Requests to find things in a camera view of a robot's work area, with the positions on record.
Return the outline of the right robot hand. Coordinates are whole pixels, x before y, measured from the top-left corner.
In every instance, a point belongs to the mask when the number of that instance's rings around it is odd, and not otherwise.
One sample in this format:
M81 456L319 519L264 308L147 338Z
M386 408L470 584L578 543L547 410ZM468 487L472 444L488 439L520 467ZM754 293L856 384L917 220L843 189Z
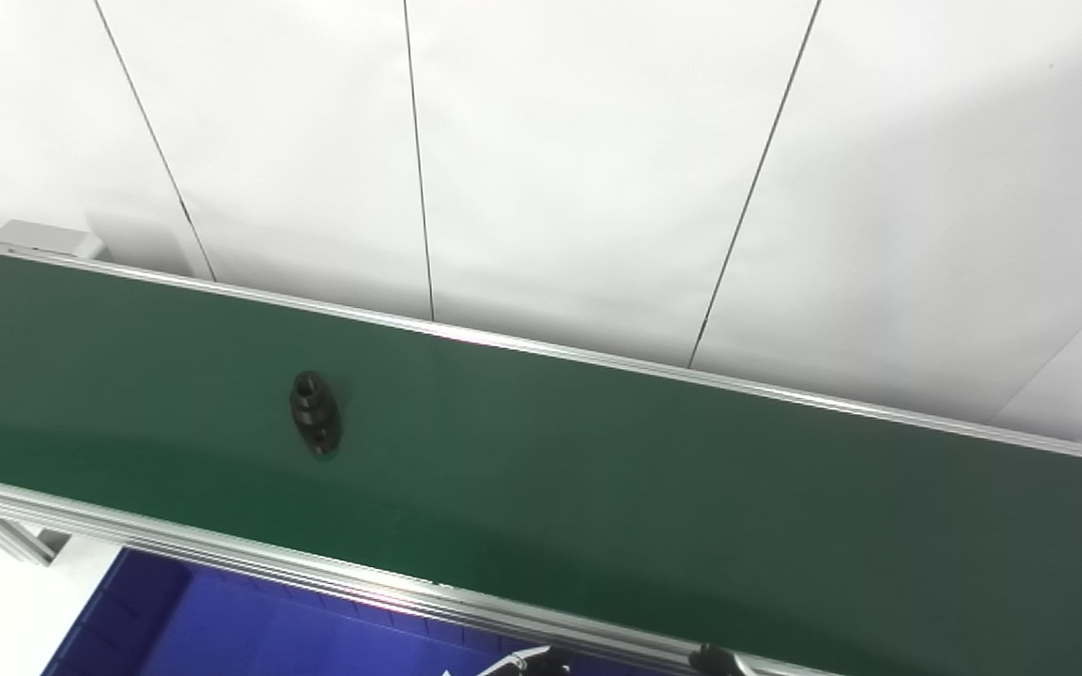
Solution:
M755 675L742 658L731 650L724 649L713 642L701 642L688 655L688 664L701 675L714 676L749 676Z

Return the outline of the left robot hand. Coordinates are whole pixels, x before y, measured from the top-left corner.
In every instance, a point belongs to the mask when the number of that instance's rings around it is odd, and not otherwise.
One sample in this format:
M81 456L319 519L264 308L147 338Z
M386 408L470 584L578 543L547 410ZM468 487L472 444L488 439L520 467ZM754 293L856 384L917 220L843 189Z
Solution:
M572 654L554 646L538 646L500 658L478 676L570 675Z

